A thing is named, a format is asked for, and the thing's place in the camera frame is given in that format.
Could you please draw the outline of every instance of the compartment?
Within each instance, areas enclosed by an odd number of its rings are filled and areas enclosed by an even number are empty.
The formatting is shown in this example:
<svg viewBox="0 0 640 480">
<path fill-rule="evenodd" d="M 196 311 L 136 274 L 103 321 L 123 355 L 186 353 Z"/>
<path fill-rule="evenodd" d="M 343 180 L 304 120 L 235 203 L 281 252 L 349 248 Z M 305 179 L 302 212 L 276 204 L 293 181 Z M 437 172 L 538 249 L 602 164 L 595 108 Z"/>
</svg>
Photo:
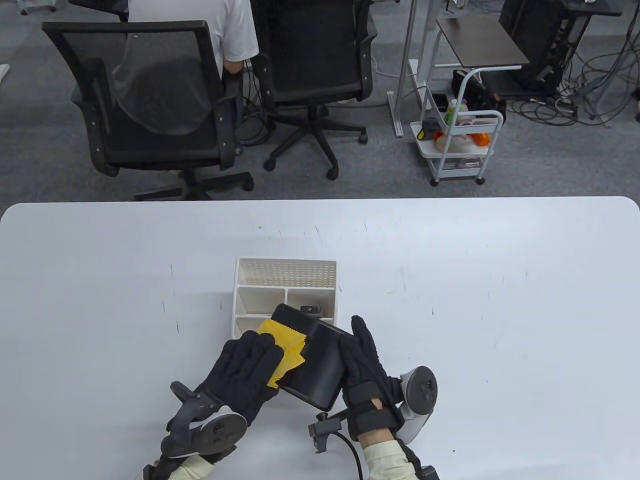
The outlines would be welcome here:
<svg viewBox="0 0 640 480">
<path fill-rule="evenodd" d="M 235 330 L 235 338 L 240 336 L 247 330 L 258 330 L 258 327 L 264 322 L 270 315 L 253 316 L 253 317 L 237 317 Z"/>
<path fill-rule="evenodd" d="M 250 314 L 270 316 L 284 301 L 285 289 L 238 287 L 235 312 L 239 317 Z"/>
<path fill-rule="evenodd" d="M 303 305 L 317 305 L 322 310 L 322 317 L 331 319 L 335 316 L 335 290 L 333 289 L 289 289 L 287 305 L 299 310 Z"/>
</svg>

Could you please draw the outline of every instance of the dark tabletop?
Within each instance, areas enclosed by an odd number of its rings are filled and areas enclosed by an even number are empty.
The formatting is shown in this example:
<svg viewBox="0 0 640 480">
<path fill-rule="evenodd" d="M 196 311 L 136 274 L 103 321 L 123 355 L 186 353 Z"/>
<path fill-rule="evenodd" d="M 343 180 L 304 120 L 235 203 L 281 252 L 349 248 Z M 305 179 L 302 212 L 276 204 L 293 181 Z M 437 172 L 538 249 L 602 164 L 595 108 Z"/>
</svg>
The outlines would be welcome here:
<svg viewBox="0 0 640 480">
<path fill-rule="evenodd" d="M 526 65 L 527 57 L 494 15 L 442 17 L 438 25 L 465 68 Z"/>
</svg>

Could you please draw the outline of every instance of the beige sleeve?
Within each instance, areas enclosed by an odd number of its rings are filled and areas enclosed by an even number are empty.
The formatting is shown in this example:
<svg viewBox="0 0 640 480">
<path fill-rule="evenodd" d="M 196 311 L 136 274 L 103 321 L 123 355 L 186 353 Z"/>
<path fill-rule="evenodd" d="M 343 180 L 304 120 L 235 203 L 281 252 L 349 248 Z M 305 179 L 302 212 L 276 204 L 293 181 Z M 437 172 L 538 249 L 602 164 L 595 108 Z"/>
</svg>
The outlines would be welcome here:
<svg viewBox="0 0 640 480">
<path fill-rule="evenodd" d="M 169 480 L 200 480 L 209 475 L 211 470 L 213 470 L 213 465 L 200 455 L 194 455 L 174 470 Z"/>
<path fill-rule="evenodd" d="M 417 480 L 413 465 L 395 440 L 362 450 L 369 467 L 369 480 Z"/>
</svg>

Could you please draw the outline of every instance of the white table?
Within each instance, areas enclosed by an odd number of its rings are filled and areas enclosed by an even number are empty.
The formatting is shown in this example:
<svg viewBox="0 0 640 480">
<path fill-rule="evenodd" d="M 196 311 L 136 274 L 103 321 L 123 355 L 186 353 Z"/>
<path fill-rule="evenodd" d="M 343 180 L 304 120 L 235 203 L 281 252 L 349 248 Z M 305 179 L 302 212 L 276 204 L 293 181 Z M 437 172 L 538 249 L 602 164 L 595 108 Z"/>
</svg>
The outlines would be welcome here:
<svg viewBox="0 0 640 480">
<path fill-rule="evenodd" d="M 412 447 L 442 480 L 635 478 L 639 245 L 625 198 L 12 207 L 2 478 L 133 480 L 171 380 L 195 387 L 228 338 L 241 255 L 337 260 L 339 324 L 363 316 L 390 374 L 436 373 Z M 314 453 L 314 414 L 279 395 L 213 477 L 355 479 L 339 441 Z"/>
</svg>

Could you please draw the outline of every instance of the perforated panel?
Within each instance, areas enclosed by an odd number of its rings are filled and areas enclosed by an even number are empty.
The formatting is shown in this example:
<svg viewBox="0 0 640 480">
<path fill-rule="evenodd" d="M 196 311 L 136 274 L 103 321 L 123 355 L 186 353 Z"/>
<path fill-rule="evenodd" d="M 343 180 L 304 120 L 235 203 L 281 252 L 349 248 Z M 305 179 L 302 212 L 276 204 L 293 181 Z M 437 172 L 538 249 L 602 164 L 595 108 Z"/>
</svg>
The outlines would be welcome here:
<svg viewBox="0 0 640 480">
<path fill-rule="evenodd" d="M 335 288 L 335 262 L 241 259 L 238 280 L 243 285 Z"/>
</svg>

